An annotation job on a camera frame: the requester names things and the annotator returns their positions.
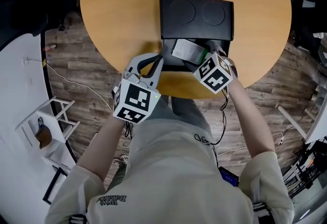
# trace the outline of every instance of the black box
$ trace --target black box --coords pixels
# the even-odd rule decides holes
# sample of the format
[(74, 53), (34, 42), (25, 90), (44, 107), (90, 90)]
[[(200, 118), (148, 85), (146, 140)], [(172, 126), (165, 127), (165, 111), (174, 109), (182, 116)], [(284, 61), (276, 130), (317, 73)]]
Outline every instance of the black box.
[(160, 0), (161, 39), (232, 41), (233, 2), (221, 0)]

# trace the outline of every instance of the white stand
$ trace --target white stand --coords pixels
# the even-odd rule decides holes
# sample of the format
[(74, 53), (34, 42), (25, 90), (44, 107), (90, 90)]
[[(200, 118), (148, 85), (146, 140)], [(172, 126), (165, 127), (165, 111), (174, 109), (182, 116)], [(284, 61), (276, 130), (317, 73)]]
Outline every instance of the white stand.
[(305, 109), (305, 112), (314, 121), (308, 133), (306, 133), (302, 127), (291, 117), (291, 115), (282, 107), (278, 106), (278, 110), (291, 122), (291, 124), (297, 129), (301, 136), (307, 143), (311, 143), (320, 140), (327, 136), (327, 95), (324, 98), (321, 109), (317, 116), (314, 116), (309, 110)]
[[(56, 116), (53, 115), (51, 108), (51, 102), (53, 101), (60, 103), (61, 106), (61, 111)], [(71, 170), (75, 162), (72, 156), (70, 156), (65, 142), (80, 124), (80, 121), (73, 122), (68, 120), (66, 114), (66, 111), (74, 102), (74, 100), (69, 102), (53, 97), (41, 104), (15, 128), (15, 132), (20, 137), (28, 153), (37, 152), (44, 162), (61, 167), (67, 171)], [(52, 135), (50, 144), (42, 149), (39, 149), (39, 142), (35, 138), (35, 133), (38, 131), (37, 119), (39, 117), (43, 118), (44, 125), (49, 128)], [(62, 122), (63, 131), (60, 128), (59, 121)]]

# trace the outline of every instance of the brown object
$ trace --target brown object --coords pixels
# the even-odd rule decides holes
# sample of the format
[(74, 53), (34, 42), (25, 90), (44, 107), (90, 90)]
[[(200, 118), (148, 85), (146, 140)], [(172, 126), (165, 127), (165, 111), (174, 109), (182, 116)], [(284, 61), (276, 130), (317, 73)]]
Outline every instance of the brown object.
[[(229, 57), (245, 87), (263, 77), (286, 44), (291, 23), (290, 0), (234, 2), (235, 34)], [(136, 55), (160, 52), (159, 0), (81, 0), (87, 31), (97, 49), (122, 72)], [(187, 72), (162, 72), (157, 89), (182, 98), (217, 98)]]
[(39, 130), (35, 134), (35, 137), (40, 142), (40, 149), (48, 146), (52, 140), (52, 135), (47, 126), (43, 124), (43, 119), (40, 117), (38, 119)]

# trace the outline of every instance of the person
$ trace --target person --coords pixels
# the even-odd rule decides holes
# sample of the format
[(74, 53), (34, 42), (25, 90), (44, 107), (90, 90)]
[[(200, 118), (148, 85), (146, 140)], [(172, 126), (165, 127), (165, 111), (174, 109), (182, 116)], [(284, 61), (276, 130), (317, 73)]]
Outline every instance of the person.
[(206, 143), (214, 141), (210, 126), (195, 102), (172, 97), (171, 110), (163, 96), (135, 126), (127, 166), (105, 191), (124, 128), (122, 120), (108, 118), (59, 189), (45, 223), (291, 223), (293, 203), (269, 127), (235, 75), (228, 89), (252, 157), (238, 187), (222, 178)]

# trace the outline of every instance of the black cable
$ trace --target black cable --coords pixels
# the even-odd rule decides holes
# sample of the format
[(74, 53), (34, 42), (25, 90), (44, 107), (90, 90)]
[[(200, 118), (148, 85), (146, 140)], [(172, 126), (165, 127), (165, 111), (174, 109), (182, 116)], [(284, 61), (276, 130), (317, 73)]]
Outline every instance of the black cable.
[(132, 140), (133, 123), (125, 121), (125, 126), (126, 126), (125, 137), (128, 138), (128, 135), (130, 135)]
[(205, 145), (209, 145), (209, 146), (212, 146), (213, 147), (213, 150), (214, 150), (214, 154), (215, 154), (215, 158), (216, 158), (216, 163), (217, 163), (217, 167), (218, 167), (218, 158), (217, 158), (217, 152), (216, 152), (216, 148), (215, 146), (218, 145), (221, 140), (223, 139), (223, 136), (225, 134), (225, 131), (226, 131), (226, 126), (227, 126), (227, 118), (226, 118), (226, 114), (225, 114), (225, 107), (227, 106), (228, 104), (228, 97), (225, 95), (225, 92), (224, 90), (222, 91), (224, 96), (225, 96), (225, 103), (220, 107), (220, 111), (223, 115), (223, 132), (221, 134), (221, 137), (220, 139), (216, 142), (216, 143), (212, 143), (212, 142), (209, 142), (204, 136), (200, 137), (198, 134), (195, 134), (194, 135), (194, 139), (196, 139), (197, 141), (205, 144)]
[[(300, 118), (300, 120), (299, 120), (299, 122), (301, 122), (301, 120), (303, 119), (303, 117), (305, 116), (305, 114), (304, 115), (302, 115), (302, 117)], [(284, 136), (285, 136), (285, 134), (286, 134), (286, 132), (288, 132), (290, 129), (292, 129), (292, 128), (294, 128), (294, 126), (292, 126), (292, 127), (290, 127), (290, 128), (288, 128), (288, 129), (286, 129), (285, 131), (284, 131)]]

